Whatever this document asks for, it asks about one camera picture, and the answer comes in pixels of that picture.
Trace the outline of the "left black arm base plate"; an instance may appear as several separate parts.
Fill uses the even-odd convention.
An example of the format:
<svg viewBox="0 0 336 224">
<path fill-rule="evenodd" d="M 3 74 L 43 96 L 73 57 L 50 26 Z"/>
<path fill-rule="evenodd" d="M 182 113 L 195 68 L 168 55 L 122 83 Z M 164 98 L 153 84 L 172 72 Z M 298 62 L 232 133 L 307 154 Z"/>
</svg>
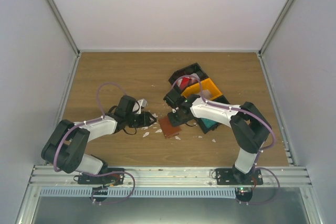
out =
<svg viewBox="0 0 336 224">
<path fill-rule="evenodd" d="M 107 195 L 107 188 L 110 186 L 118 186 L 123 184 L 124 180 L 124 168 L 109 168 L 105 167 L 99 174 L 105 174 L 113 172 L 111 175 L 101 176 L 101 177 L 93 177 L 88 175 L 75 175 L 74 181 L 79 185 L 93 185 L 92 194 L 93 200 L 98 203 L 104 202 L 107 197 L 98 197 L 102 195 Z"/>
</svg>

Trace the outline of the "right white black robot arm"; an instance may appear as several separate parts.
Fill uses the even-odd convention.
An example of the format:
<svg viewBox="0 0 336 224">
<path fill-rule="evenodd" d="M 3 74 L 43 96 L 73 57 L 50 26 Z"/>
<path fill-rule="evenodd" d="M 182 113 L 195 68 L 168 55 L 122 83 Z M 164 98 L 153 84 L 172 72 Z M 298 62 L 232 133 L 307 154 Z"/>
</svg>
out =
<svg viewBox="0 0 336 224">
<path fill-rule="evenodd" d="M 240 185 L 247 183 L 254 172 L 260 153 L 268 136 L 275 134 L 270 124 L 253 103 L 243 105 L 223 104 L 206 99 L 201 94 L 187 98 L 171 90 L 163 100 L 172 108 L 167 116 L 172 126 L 180 126 L 192 119 L 207 119 L 231 128 L 240 147 L 232 167 L 233 180 Z"/>
</svg>

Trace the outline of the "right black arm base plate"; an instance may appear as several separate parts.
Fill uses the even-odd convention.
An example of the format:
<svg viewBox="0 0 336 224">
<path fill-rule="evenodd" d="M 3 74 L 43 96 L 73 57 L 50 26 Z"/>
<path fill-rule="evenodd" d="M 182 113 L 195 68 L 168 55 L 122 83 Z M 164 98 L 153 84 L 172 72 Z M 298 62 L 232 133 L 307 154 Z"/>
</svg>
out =
<svg viewBox="0 0 336 224">
<path fill-rule="evenodd" d="M 217 168 L 211 173 L 217 185 L 233 186 L 236 199 L 240 203 L 252 200 L 256 186 L 263 185 L 262 174 L 259 170 L 244 174 L 236 168 Z"/>
</svg>

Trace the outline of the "brown leather card holder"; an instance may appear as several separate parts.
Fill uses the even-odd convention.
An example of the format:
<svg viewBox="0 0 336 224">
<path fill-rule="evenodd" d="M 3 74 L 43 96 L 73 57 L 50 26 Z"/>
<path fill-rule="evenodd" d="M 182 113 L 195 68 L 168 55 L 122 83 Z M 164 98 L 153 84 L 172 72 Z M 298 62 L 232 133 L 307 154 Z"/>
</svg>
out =
<svg viewBox="0 0 336 224">
<path fill-rule="evenodd" d="M 165 117 L 159 119 L 159 124 L 160 124 L 162 133 L 163 133 L 165 138 L 175 137 L 175 136 L 179 135 L 179 132 L 181 131 L 180 126 L 173 126 L 171 124 L 168 116 L 165 116 Z"/>
</svg>

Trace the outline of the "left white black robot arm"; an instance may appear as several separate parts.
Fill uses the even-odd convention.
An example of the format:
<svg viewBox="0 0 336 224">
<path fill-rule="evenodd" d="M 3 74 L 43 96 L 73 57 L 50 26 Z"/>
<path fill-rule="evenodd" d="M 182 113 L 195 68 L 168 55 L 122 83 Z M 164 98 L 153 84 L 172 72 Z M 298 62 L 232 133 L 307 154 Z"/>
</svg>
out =
<svg viewBox="0 0 336 224">
<path fill-rule="evenodd" d="M 147 101 L 123 95 L 118 105 L 101 117 L 83 122 L 60 121 L 41 151 L 44 161 L 53 164 L 54 171 L 90 174 L 96 184 L 108 179 L 104 161 L 85 154 L 87 144 L 105 135 L 113 135 L 125 128 L 143 128 L 156 123 L 156 117 L 145 111 Z"/>
</svg>

